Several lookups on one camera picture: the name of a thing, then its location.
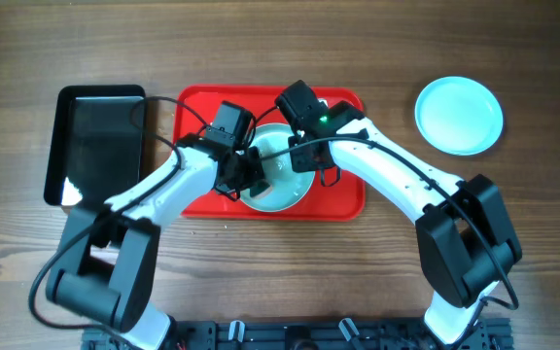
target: wood grain surface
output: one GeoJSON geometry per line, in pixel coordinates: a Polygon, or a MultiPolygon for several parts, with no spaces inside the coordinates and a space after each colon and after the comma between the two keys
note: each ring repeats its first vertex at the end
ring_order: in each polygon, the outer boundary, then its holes
{"type": "MultiPolygon", "coordinates": [[[[524,249],[510,274],[521,307],[486,313],[512,318],[518,349],[560,349],[560,1],[108,3],[0,1],[0,348],[79,346],[78,332],[43,328],[26,306],[66,220],[42,199],[63,87],[177,96],[304,79],[353,89],[421,159],[500,186],[524,249]],[[483,82],[505,110],[503,137],[480,156],[445,155],[415,126],[417,93],[448,75],[483,82]]],[[[172,106],[154,116],[170,137],[172,106]]],[[[168,154],[149,150],[156,164],[168,154]]],[[[178,320],[419,316],[432,296],[412,225],[372,188],[349,223],[179,220],[159,249],[153,301],[178,320]]],[[[47,316],[77,320],[41,299],[47,316]]]]}

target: red tray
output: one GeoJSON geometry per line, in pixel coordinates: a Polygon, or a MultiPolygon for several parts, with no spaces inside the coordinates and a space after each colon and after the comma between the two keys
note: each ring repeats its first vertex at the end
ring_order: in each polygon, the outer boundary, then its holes
{"type": "MultiPolygon", "coordinates": [[[[225,86],[225,85],[195,85],[187,87],[179,100],[187,103],[209,123],[223,101],[229,101],[247,108],[255,116],[273,106],[275,98],[286,87],[258,87],[258,86],[225,86]]],[[[346,88],[315,87],[319,98],[325,98],[328,104],[345,100],[356,108],[363,110],[360,98],[346,88]]],[[[286,123],[279,111],[274,111],[265,117],[261,124],[286,123]]],[[[184,108],[176,108],[173,140],[200,129],[200,121],[184,108]]],[[[332,181],[335,170],[326,172],[326,179],[332,181]]],[[[311,221],[349,221],[357,217],[365,207],[365,182],[347,171],[342,172],[341,180],[331,188],[321,186],[319,174],[315,176],[310,191],[293,207],[276,213],[256,211],[241,201],[232,202],[229,199],[210,192],[183,211],[183,216],[193,218],[227,218],[227,219],[257,219],[257,220],[311,220],[311,221]]]]}

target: black tray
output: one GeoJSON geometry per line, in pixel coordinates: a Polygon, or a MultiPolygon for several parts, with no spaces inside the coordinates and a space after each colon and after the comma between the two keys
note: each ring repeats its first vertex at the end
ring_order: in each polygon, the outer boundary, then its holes
{"type": "MultiPolygon", "coordinates": [[[[65,183],[67,193],[74,189],[73,197],[80,193],[102,203],[141,180],[144,137],[128,118],[132,104],[144,97],[144,89],[137,85],[62,89],[45,181],[49,205],[70,204],[62,201],[65,183]]],[[[145,106],[140,106],[136,120],[142,125],[145,115],[145,106]]]]}

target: black cable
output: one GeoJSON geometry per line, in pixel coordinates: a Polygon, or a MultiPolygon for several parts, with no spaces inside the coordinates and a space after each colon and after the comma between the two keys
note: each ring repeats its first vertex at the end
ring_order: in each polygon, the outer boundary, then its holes
{"type": "Polygon", "coordinates": [[[118,341],[115,339],[111,339],[112,341],[110,341],[111,344],[114,345],[114,347],[116,348],[116,350],[121,350],[121,346],[118,344],[118,341]]]}
{"type": "Polygon", "coordinates": [[[75,236],[73,236],[68,242],[66,242],[66,244],[61,246],[55,252],[55,254],[53,254],[53,256],[45,263],[45,265],[40,269],[40,271],[36,275],[36,278],[34,279],[34,282],[31,285],[31,288],[29,289],[28,306],[29,306],[29,311],[31,312],[32,316],[38,322],[40,322],[41,324],[43,324],[43,325],[45,325],[49,328],[58,329],[58,330],[97,329],[97,330],[100,330],[102,332],[105,332],[105,333],[109,334],[111,337],[120,338],[114,332],[112,332],[111,329],[109,329],[106,326],[99,325],[99,324],[62,325],[62,324],[58,324],[58,323],[51,322],[51,321],[47,320],[46,318],[44,318],[38,312],[38,310],[36,308],[36,295],[38,294],[38,287],[40,287],[40,284],[42,283],[43,279],[45,279],[45,276],[47,275],[49,270],[55,265],[55,263],[57,263],[57,261],[64,255],[64,253],[66,253],[68,250],[70,250],[75,244],[77,244],[77,242],[79,242],[81,239],[83,239],[86,235],[94,233],[97,229],[102,228],[108,222],[116,219],[123,212],[125,212],[128,209],[131,209],[132,207],[141,203],[146,197],[148,197],[150,194],[154,193],[156,190],[158,190],[160,187],[162,187],[168,181],[170,181],[176,175],[178,170],[181,168],[182,159],[181,159],[181,155],[179,154],[178,149],[176,147],[176,143],[172,143],[172,142],[168,141],[167,139],[163,138],[162,136],[156,134],[155,132],[152,132],[150,130],[145,129],[144,127],[142,127],[140,124],[138,124],[134,120],[133,112],[135,112],[135,110],[142,103],[144,103],[146,105],[146,104],[148,104],[149,101],[169,101],[169,102],[173,102],[173,103],[175,103],[179,106],[182,106],[183,108],[187,109],[188,111],[192,112],[201,122],[206,124],[204,119],[198,113],[196,113],[191,107],[189,107],[185,103],[183,103],[181,101],[178,101],[178,100],[175,100],[173,98],[162,97],[162,96],[152,96],[152,97],[146,97],[146,98],[144,98],[140,101],[137,101],[133,104],[133,106],[131,107],[131,111],[129,113],[129,122],[133,126],[135,126],[137,129],[142,131],[144,134],[146,134],[148,136],[151,136],[154,139],[168,145],[174,151],[174,153],[176,154],[176,164],[174,165],[174,168],[170,171],[169,174],[167,174],[163,179],[161,179],[161,181],[156,183],[150,189],[148,189],[147,191],[145,191],[144,193],[142,193],[138,197],[132,199],[130,202],[128,202],[121,209],[119,209],[115,212],[111,212],[106,217],[94,222],[91,226],[88,226],[88,227],[84,228],[79,233],[77,233],[75,236]]]}
{"type": "Polygon", "coordinates": [[[208,125],[203,125],[200,127],[200,129],[198,130],[198,132],[196,133],[196,135],[200,136],[200,134],[202,133],[202,131],[206,130],[206,128],[208,127],[208,125]]]}
{"type": "Polygon", "coordinates": [[[310,146],[312,144],[316,144],[316,143],[320,143],[320,142],[330,142],[330,141],[353,141],[353,142],[358,142],[358,143],[368,145],[369,147],[372,147],[372,148],[375,148],[379,151],[382,151],[382,152],[390,155],[392,158],[398,160],[401,164],[408,167],[411,171],[413,171],[416,175],[418,175],[421,179],[423,179],[431,188],[435,189],[442,197],[444,197],[446,202],[459,214],[459,216],[466,223],[468,223],[469,228],[474,232],[474,234],[478,238],[479,242],[483,246],[483,249],[485,250],[485,253],[487,253],[488,257],[490,258],[490,261],[492,262],[492,264],[496,268],[496,270],[497,270],[497,272],[498,272],[498,274],[501,278],[501,281],[505,285],[505,288],[507,289],[507,293],[509,294],[509,297],[511,298],[511,303],[508,303],[508,302],[506,302],[504,300],[501,300],[499,298],[496,298],[496,297],[483,297],[481,300],[482,301],[495,302],[495,303],[497,303],[497,304],[499,304],[499,305],[501,305],[501,306],[503,306],[503,307],[505,307],[509,310],[516,310],[520,306],[520,303],[519,303],[519,300],[518,300],[517,295],[515,293],[515,290],[513,289],[513,286],[511,286],[511,282],[509,281],[509,279],[507,277],[507,274],[503,270],[503,267],[501,266],[501,264],[496,259],[496,256],[494,256],[494,252],[492,252],[492,250],[490,249],[489,244],[485,240],[485,237],[483,237],[483,234],[481,234],[481,231],[474,224],[473,220],[453,200],[453,198],[451,198],[451,196],[439,186],[438,182],[431,179],[424,172],[422,172],[418,167],[416,167],[416,165],[412,164],[411,162],[409,162],[404,157],[401,157],[399,154],[392,151],[391,149],[389,149],[385,146],[382,146],[382,145],[378,144],[377,142],[374,142],[374,141],[371,141],[371,140],[363,140],[363,139],[359,139],[359,138],[356,138],[356,137],[349,137],[349,136],[333,136],[333,137],[325,137],[325,138],[321,138],[321,139],[317,139],[317,140],[308,141],[308,142],[305,142],[303,144],[296,145],[296,146],[293,146],[291,148],[276,152],[274,154],[271,154],[271,155],[268,155],[268,156],[265,156],[265,157],[261,157],[261,161],[276,158],[278,156],[285,155],[286,153],[289,153],[292,150],[296,150],[296,149],[299,149],[299,148],[302,148],[302,147],[307,147],[307,146],[310,146]]]}
{"type": "Polygon", "coordinates": [[[246,148],[250,147],[252,145],[252,142],[254,141],[254,136],[257,134],[257,125],[261,122],[263,118],[267,117],[268,114],[275,111],[277,108],[278,107],[273,106],[268,110],[262,112],[262,114],[258,118],[252,119],[253,125],[252,128],[250,129],[250,134],[248,137],[248,142],[246,143],[247,145],[246,148]]]}
{"type": "Polygon", "coordinates": [[[209,126],[209,123],[206,122],[204,120],[204,118],[202,116],[199,115],[198,112],[196,112],[192,107],[188,106],[185,102],[183,101],[179,101],[177,99],[174,98],[170,98],[170,97],[164,97],[164,96],[150,96],[150,97],[146,97],[140,101],[135,102],[135,104],[133,105],[133,107],[131,108],[131,111],[134,111],[135,108],[137,108],[137,106],[139,106],[140,103],[147,103],[147,102],[154,102],[154,101],[167,101],[167,102],[172,102],[177,106],[181,106],[183,108],[185,108],[186,110],[190,111],[194,117],[196,117],[202,124],[204,124],[205,126],[209,126]]]}
{"type": "Polygon", "coordinates": [[[462,334],[457,338],[457,340],[450,345],[449,350],[457,350],[460,346],[466,341],[466,339],[476,331],[476,321],[478,321],[478,317],[481,315],[483,308],[487,306],[487,301],[484,300],[484,297],[479,300],[478,305],[476,306],[476,310],[472,314],[471,321],[468,322],[462,334]]]}

